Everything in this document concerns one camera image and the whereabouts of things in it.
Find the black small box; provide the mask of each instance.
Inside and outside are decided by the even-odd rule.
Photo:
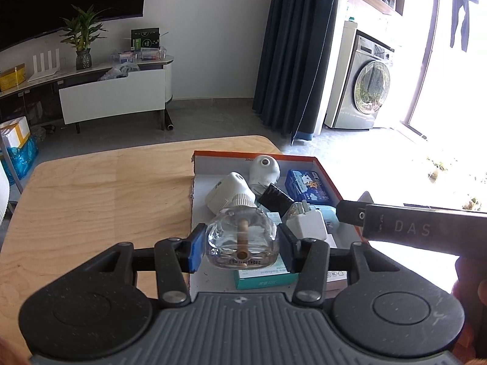
[[[159,28],[132,30],[131,50],[159,48]]]

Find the washing machine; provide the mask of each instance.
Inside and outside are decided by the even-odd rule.
[[[324,121],[328,127],[373,127],[391,86],[393,56],[392,48],[345,26]]]

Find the yellow box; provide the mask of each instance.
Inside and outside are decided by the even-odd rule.
[[[2,92],[25,81],[25,63],[0,73],[0,90]]]

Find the wooden table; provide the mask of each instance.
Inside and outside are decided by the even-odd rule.
[[[33,172],[0,252],[0,335],[25,355],[25,299],[121,242],[151,247],[191,228],[194,150],[279,153],[265,137],[173,142],[46,162]],[[156,297],[153,272],[137,286]]]

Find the washing machine door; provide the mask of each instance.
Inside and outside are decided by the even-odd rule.
[[[354,84],[354,102],[357,110],[366,115],[379,111],[389,93],[390,85],[391,76],[384,63],[374,60],[364,65]]]

